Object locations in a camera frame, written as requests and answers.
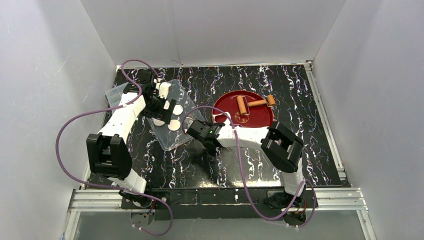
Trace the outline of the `clear plastic tray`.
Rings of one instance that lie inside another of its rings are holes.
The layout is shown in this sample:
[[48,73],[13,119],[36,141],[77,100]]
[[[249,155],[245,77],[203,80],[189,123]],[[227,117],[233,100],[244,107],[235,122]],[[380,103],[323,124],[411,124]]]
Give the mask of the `clear plastic tray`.
[[191,112],[195,108],[195,104],[177,79],[172,79],[166,84],[169,88],[165,108],[167,109],[169,107],[172,100],[176,101],[171,115],[171,124],[151,118],[147,121],[161,148],[164,151],[170,151],[193,139],[190,135],[184,134],[182,129],[187,130],[188,125],[195,120],[204,122],[205,118],[200,110]]

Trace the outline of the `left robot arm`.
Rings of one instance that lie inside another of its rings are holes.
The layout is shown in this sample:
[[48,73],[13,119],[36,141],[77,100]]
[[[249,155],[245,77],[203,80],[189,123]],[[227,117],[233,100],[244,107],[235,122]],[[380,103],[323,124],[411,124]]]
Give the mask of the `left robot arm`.
[[121,188],[144,193],[147,181],[132,168],[133,159],[126,145],[128,135],[139,116],[170,124],[175,99],[168,99],[172,84],[148,73],[140,86],[128,83],[117,109],[96,134],[86,139],[92,173],[108,178]]

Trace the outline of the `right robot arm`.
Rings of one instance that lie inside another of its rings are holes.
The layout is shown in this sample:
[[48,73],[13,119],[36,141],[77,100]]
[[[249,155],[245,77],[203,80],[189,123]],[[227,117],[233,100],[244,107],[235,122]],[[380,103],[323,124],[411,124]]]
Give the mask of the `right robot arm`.
[[232,127],[229,123],[187,121],[186,133],[207,149],[237,147],[260,150],[273,167],[282,173],[283,191],[272,194],[263,202],[272,208],[284,208],[290,203],[299,207],[306,188],[302,157],[304,142],[278,121],[265,127]]

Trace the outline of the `red round tray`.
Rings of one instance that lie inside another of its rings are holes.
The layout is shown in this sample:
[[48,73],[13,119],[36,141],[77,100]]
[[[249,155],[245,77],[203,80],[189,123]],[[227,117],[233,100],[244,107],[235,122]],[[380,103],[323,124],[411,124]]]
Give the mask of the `red round tray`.
[[242,116],[239,112],[237,104],[237,96],[246,96],[248,102],[265,99],[267,96],[261,96],[257,93],[236,90],[231,91],[221,96],[213,105],[215,108],[222,110],[223,112],[229,112],[231,120],[236,126],[247,127],[247,128],[260,128],[268,127],[274,121],[273,107],[267,105],[254,106],[249,109],[249,115]]

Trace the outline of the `wooden double-ended rolling pin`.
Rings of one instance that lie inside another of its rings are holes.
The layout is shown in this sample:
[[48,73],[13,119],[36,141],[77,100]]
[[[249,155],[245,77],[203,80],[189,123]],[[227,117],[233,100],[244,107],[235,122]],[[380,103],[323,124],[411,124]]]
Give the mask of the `wooden double-ended rolling pin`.
[[269,108],[276,105],[276,101],[272,95],[268,95],[266,98],[255,101],[247,101],[246,96],[238,95],[236,97],[237,106],[241,116],[248,116],[250,114],[250,108],[266,105]]

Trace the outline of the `white dough piece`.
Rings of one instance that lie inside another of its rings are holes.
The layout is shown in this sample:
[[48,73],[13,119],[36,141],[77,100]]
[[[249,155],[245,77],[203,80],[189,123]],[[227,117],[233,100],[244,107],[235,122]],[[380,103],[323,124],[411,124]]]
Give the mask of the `white dough piece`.
[[212,114],[212,121],[213,123],[224,123],[226,125],[229,125],[231,123],[230,113],[224,112],[219,114]]

